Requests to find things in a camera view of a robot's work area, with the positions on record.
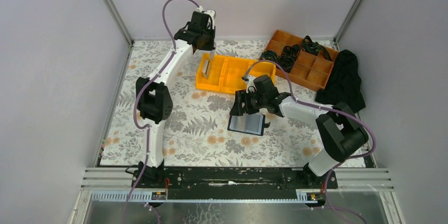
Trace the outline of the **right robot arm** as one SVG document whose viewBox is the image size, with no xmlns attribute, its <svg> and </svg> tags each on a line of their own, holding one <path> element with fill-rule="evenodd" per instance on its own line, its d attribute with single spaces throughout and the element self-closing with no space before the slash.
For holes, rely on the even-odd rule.
<svg viewBox="0 0 448 224">
<path fill-rule="evenodd" d="M 311 177 L 327 174 L 369 139 L 365 128 L 343 102 L 330 107 L 299 101 L 289 92 L 279 92 L 267 75 L 247 75 L 242 80 L 246 88 L 235 92 L 228 130 L 262 136 L 270 126 L 266 116 L 260 114 L 262 109 L 312 126 L 319 132 L 324 149 L 304 166 L 304 172 Z"/>
</svg>

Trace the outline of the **black leather card holder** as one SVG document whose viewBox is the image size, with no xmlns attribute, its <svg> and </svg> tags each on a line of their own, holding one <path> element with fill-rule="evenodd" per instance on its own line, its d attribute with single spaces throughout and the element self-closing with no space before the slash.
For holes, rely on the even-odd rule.
<svg viewBox="0 0 448 224">
<path fill-rule="evenodd" d="M 270 127 L 270 121 L 261 113 L 230 116 L 227 130 L 249 135 L 263 136 L 264 130 Z"/>
</svg>

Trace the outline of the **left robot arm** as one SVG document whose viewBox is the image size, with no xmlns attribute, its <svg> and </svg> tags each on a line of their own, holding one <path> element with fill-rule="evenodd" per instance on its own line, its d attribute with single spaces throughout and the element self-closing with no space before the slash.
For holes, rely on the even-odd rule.
<svg viewBox="0 0 448 224">
<path fill-rule="evenodd" d="M 194 11 L 186 26 L 173 35 L 173 45 L 160 65 L 147 78 L 136 81 L 135 114 L 142 117 L 142 128 L 146 130 L 146 153 L 139 164 L 140 175 L 145 178 L 156 180 L 163 176 L 163 131 L 174 107 L 169 85 L 175 74 L 199 51 L 209 55 L 203 66 L 203 72 L 209 75 L 216 50 L 215 20 L 213 10 Z"/>
</svg>

